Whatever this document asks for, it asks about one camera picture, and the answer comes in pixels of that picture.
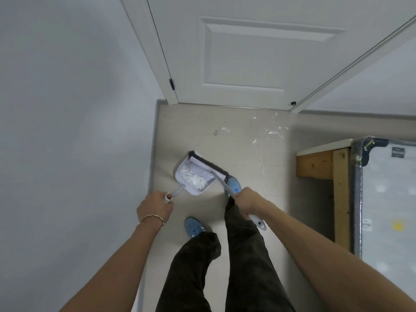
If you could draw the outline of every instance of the wooden beam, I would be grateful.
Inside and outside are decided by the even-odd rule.
[[[296,157],[296,176],[331,180],[334,150]]]
[[[334,162],[334,222],[335,243],[351,252],[351,226],[349,204],[349,153],[350,148],[335,150]]]

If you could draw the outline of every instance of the white door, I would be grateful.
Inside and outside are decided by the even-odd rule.
[[[148,0],[179,102],[290,109],[416,0]]]

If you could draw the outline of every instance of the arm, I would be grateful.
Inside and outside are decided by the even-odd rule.
[[[164,195],[161,192],[148,195],[137,208],[138,218],[154,214],[167,221],[173,202],[166,204]],[[161,227],[162,221],[157,217],[143,219],[132,236],[60,312],[130,312],[147,256]]]
[[[236,204],[267,222],[331,311],[416,311],[416,302],[382,274],[250,188]]]

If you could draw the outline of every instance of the hand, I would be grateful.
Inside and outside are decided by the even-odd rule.
[[[241,192],[236,194],[236,205],[240,209],[242,216],[248,220],[248,215],[257,215],[261,217],[262,201],[265,199],[250,187],[244,188]]]
[[[169,216],[174,208],[174,203],[173,201],[165,203],[165,194],[166,193],[160,191],[155,191],[152,194],[146,196],[146,198],[141,202],[140,206],[137,207],[137,216],[140,222],[147,215],[158,215],[164,220],[165,223],[168,221]],[[149,218],[153,218],[151,221],[156,219],[157,222],[160,223],[160,227],[162,227],[162,221],[160,219],[152,216],[147,217],[145,221],[149,220]]]

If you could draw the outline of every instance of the door hinge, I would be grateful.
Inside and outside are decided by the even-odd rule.
[[[172,90],[175,90],[174,81],[171,78],[169,79],[169,83],[171,84]]]

